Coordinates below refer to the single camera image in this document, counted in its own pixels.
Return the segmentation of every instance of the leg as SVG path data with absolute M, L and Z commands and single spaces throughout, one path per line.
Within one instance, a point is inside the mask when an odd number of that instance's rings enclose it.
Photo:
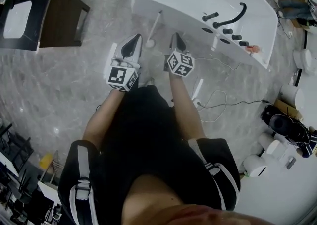
M 279 2 L 281 8 L 308 8 L 307 3 L 301 2 L 299 0 L 281 0 Z
M 313 18 L 312 14 L 308 8 L 292 9 L 290 11 L 284 10 L 283 15 L 286 19 L 301 18 L 301 19 L 309 20 L 309 19 Z
M 205 138 L 203 126 L 181 77 L 169 73 L 175 115 L 184 140 Z

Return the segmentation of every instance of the black faucet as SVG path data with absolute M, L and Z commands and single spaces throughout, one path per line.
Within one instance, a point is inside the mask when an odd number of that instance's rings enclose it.
M 223 29 L 223 33 L 224 34 L 233 34 L 233 30 L 232 29 Z
M 215 29 L 217 29 L 217 28 L 219 28 L 219 27 L 221 27 L 221 26 L 224 26 L 224 25 L 227 25 L 227 24 L 231 24 L 231 23 L 235 23 L 235 22 L 237 22 L 238 20 L 240 20 L 240 19 L 243 17 L 243 15 L 246 13 L 246 11 L 247 11 L 247 5 L 246 5 L 246 4 L 240 3 L 240 5 L 243 6 L 243 9 L 242 9 L 242 12 L 239 13 L 239 15 L 238 15 L 237 17 L 235 17 L 234 19 L 229 20 L 229 21 L 214 22 L 214 23 L 213 23 L 213 27 L 214 27 Z
M 208 15 L 208 16 L 203 16 L 203 21 L 206 22 L 206 21 L 208 21 L 208 20 L 210 20 L 212 18 L 218 17 L 218 16 L 219 16 L 218 13 L 213 13 L 213 14 Z
M 247 42 L 247 41 L 240 41 L 240 42 L 239 42 L 239 45 L 240 45 L 240 46 L 249 46 L 249 42 Z
M 232 35 L 232 40 L 242 40 L 241 35 Z

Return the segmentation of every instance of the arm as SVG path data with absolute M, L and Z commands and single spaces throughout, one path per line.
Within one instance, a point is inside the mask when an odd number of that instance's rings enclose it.
M 200 117 L 180 76 L 169 73 L 175 114 L 183 139 L 206 138 Z
M 86 126 L 83 139 L 93 143 L 98 150 L 124 94 L 124 92 L 112 90 Z

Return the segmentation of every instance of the marble floor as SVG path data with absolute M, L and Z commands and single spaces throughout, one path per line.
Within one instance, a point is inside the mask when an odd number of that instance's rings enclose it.
M 147 37 L 152 21 L 131 13 L 129 0 L 82 0 L 91 11 L 87 17 L 83 43 L 76 48 L 47 48 L 37 52 L 0 49 L 0 116 L 12 122 L 14 130 L 31 137 L 37 157 L 45 152 L 59 151 L 65 161 L 72 141 L 82 137 L 85 126 L 99 105 L 110 92 L 105 84 L 103 69 L 106 56 L 113 42 L 141 33 Z M 276 7 L 273 0 L 267 0 Z M 294 48 L 304 43 L 302 30 L 294 29 L 290 21 L 282 20 L 286 32 L 293 31 L 288 39 L 278 28 L 268 70 L 241 65 L 225 55 L 212 53 L 209 46 L 182 34 L 196 60 L 193 74 L 185 79 L 188 91 L 194 90 L 197 80 L 204 79 L 199 93 L 202 104 L 208 106 L 225 102 L 267 99 L 274 102 L 282 84 L 289 83 L 295 64 Z M 168 75 L 162 71 L 168 52 L 171 28 L 159 25 L 154 34 L 157 45 L 143 50 L 141 82 L 153 77 L 160 93 L 171 101 Z M 267 129 L 259 116 L 264 108 L 261 103 L 240 104 L 227 107 L 216 122 L 203 123 L 209 138 L 225 138 L 238 166 L 250 154 L 261 149 L 258 136 Z M 200 111 L 202 121 L 214 121 L 224 107 Z

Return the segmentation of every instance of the white robot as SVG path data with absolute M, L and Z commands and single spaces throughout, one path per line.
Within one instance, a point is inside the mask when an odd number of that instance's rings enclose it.
M 142 36 L 136 34 L 117 45 L 106 71 L 106 83 L 113 89 L 130 91 L 138 79 L 142 41 Z
M 116 46 L 106 69 L 106 83 L 113 89 L 130 91 L 138 79 L 142 42 L 141 34 L 136 34 Z M 166 63 L 170 71 L 183 77 L 188 76 L 195 67 L 195 61 L 185 52 L 186 45 L 178 33 L 172 36 L 169 47 L 171 55 L 167 56 Z
M 186 44 L 178 33 L 172 36 L 169 45 L 171 55 L 167 59 L 167 64 L 173 74 L 187 77 L 195 68 L 195 60 L 186 52 Z

